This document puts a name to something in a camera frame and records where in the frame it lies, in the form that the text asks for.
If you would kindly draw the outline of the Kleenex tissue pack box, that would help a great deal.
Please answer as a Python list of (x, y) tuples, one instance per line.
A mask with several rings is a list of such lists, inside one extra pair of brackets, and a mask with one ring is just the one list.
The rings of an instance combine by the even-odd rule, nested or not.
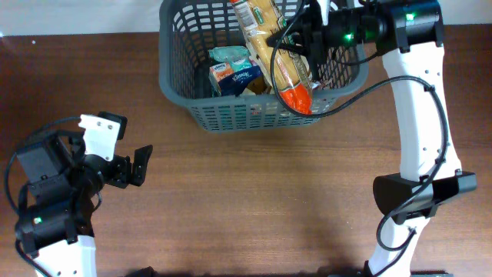
[(250, 58), (222, 62), (209, 68), (213, 96), (239, 96), (258, 78), (263, 78), (259, 65)]

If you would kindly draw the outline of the beige pouch white contents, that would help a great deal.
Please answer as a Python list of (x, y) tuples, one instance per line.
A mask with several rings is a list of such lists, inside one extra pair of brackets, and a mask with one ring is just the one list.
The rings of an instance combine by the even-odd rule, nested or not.
[(301, 61), (303, 62), (304, 67), (306, 69), (307, 79), (308, 79), (308, 81), (310, 83), (311, 89), (312, 90), (319, 89), (320, 86), (321, 86), (321, 83), (319, 81), (313, 80), (313, 75), (312, 75), (311, 68), (310, 68), (310, 66), (308, 64), (307, 59), (304, 56), (301, 55)]

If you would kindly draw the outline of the light teal snack wrapper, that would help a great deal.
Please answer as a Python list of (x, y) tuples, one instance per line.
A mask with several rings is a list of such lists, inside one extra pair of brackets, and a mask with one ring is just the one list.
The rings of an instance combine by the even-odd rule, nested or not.
[(216, 62), (234, 62), (251, 55), (246, 47), (240, 45), (215, 47), (208, 54)]

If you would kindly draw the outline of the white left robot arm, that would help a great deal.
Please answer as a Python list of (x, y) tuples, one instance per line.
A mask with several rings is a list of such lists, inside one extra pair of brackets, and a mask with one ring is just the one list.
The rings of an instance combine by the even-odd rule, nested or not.
[(110, 162), (97, 155), (76, 158), (60, 142), (18, 152), (28, 183), (19, 196), (15, 234), (40, 276), (97, 274), (92, 199), (105, 185), (142, 185), (152, 151), (147, 145), (133, 158), (116, 155)]

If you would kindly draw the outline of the San Remo spaghetti packet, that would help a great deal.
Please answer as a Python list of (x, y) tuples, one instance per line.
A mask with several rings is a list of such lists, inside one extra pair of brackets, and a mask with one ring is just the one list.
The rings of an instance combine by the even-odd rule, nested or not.
[(268, 82), (277, 88), (285, 104), (301, 114), (310, 115), (311, 82), (300, 55), (287, 50), (274, 50), (267, 39), (283, 31), (287, 21), (272, 0), (230, 0), (243, 31), (247, 47)]

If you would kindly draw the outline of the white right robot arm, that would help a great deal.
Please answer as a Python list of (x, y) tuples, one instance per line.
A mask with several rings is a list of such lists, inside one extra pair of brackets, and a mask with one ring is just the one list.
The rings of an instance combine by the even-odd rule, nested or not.
[(438, 208), (477, 187), (450, 135), (443, 83), (444, 24), (435, 0), (362, 1), (331, 11), (303, 2), (267, 44), (317, 68), (330, 48), (375, 44), (394, 93), (401, 140), (398, 173), (373, 182), (382, 219), (365, 276), (408, 276), (417, 241)]

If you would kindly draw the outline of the beige pouch chocolate contents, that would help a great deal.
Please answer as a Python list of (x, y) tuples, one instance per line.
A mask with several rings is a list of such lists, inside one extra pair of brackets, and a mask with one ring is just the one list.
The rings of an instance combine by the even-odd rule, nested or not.
[(272, 93), (271, 85), (263, 76), (259, 76), (247, 85), (241, 96), (270, 95)]

